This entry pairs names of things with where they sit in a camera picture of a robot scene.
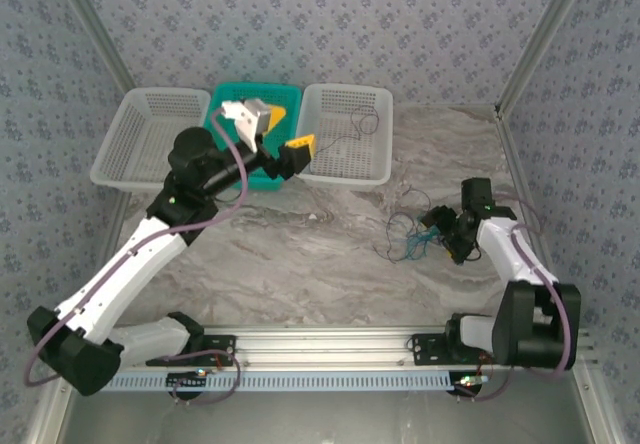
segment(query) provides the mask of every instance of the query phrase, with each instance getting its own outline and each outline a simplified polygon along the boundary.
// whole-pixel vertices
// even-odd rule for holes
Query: metal floor panel
[[[486,392],[504,379],[498,371]],[[158,392],[74,393],[58,444],[592,444],[571,375],[518,372],[500,399],[446,392],[240,392],[212,406]]]

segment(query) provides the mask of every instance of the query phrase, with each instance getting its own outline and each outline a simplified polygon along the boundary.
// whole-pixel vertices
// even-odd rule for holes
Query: tangled wires
[[[421,191],[420,189],[415,189],[413,186],[409,186],[409,189],[404,191],[400,197],[404,197],[410,192],[417,192],[422,194],[427,198],[428,205],[427,209],[424,212],[427,212],[431,209],[431,198],[429,195]],[[404,228],[404,237],[399,239],[392,239],[391,231],[394,226],[402,226]],[[427,244],[434,239],[436,239],[440,232],[438,228],[435,226],[430,229],[420,230],[420,218],[414,219],[410,214],[404,211],[397,211],[391,214],[389,220],[387,221],[387,225],[385,227],[385,233],[387,236],[388,247],[384,253],[381,253],[375,246],[373,246],[373,250],[383,259],[386,259],[389,262],[396,263],[400,261],[417,261],[418,259],[422,259],[427,255]],[[403,255],[398,258],[394,258],[391,256],[391,251],[393,250],[393,242],[404,242],[406,244],[406,249]]]

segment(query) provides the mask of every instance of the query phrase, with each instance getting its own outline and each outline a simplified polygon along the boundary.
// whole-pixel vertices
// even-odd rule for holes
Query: gray marble table
[[[443,324],[455,311],[495,312],[502,286],[488,257],[456,266],[429,245],[417,261],[389,262],[385,226],[396,210],[460,205],[460,182],[486,176],[514,193],[495,123],[469,109],[405,106],[394,117],[391,179],[372,192],[307,186],[250,193],[230,220],[209,228],[165,267],[121,324],[180,310],[203,324]],[[134,195],[121,243],[150,195]],[[402,253],[394,242],[392,256]]]

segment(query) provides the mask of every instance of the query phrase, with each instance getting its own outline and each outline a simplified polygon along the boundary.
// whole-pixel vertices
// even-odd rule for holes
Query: white robotic arm
[[[452,259],[462,264],[478,247],[489,256],[505,285],[496,316],[454,314],[447,323],[447,345],[453,355],[483,350],[495,362],[570,368],[580,317],[580,293],[562,284],[529,247],[508,207],[496,206],[489,179],[462,183],[462,213],[439,206],[422,222],[438,226]]]
[[[202,341],[202,327],[180,313],[152,324],[113,328],[151,278],[217,222],[216,194],[240,180],[243,172],[258,168],[272,179],[289,179],[313,157],[313,135],[286,142],[278,158],[264,148],[262,136],[284,117],[283,108],[254,99],[224,102],[222,109],[225,117],[234,119],[243,142],[222,151],[203,128],[181,132],[168,156],[171,172],[163,190],[123,248],[55,310],[39,307],[28,318],[38,356],[83,395],[100,390],[122,366],[175,356],[185,346],[203,350],[193,349],[193,342]],[[27,385],[36,384],[29,378],[34,360],[32,356],[25,374]]]

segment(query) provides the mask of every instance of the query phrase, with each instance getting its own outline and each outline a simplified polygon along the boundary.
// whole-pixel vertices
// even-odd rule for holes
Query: patterned wallpaper
[[[510,117],[559,275],[640,442],[640,0],[577,0]]]
[[[93,0],[141,86],[382,86],[494,103],[548,0]]]
[[[0,442],[22,442],[26,319],[91,276],[114,194],[89,167],[121,99],[66,0],[0,0]]]

